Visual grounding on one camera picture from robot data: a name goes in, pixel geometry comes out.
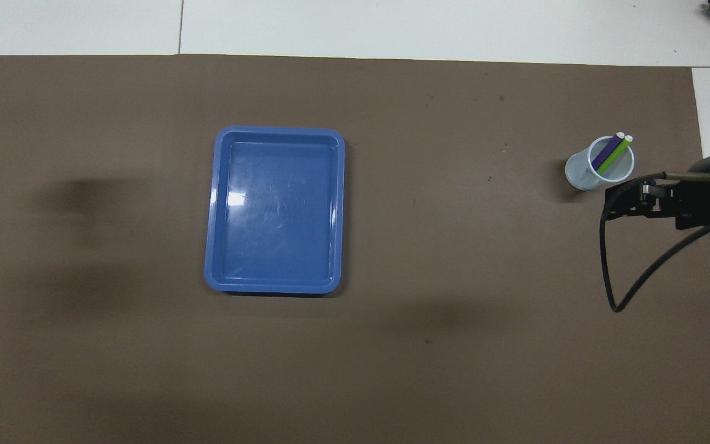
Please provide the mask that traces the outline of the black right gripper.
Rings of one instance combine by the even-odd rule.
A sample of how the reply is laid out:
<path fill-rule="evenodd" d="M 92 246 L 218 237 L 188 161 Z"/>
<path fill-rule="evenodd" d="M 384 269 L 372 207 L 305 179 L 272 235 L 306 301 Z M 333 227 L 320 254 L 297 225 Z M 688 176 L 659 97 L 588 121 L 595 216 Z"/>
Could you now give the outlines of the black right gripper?
<path fill-rule="evenodd" d="M 663 217 L 674 220 L 678 230 L 710 224 L 710 182 L 679 181 L 663 186 L 657 180 L 660 178 L 637 178 L 606 189 L 606 219 L 659 218 L 661 211 Z"/>

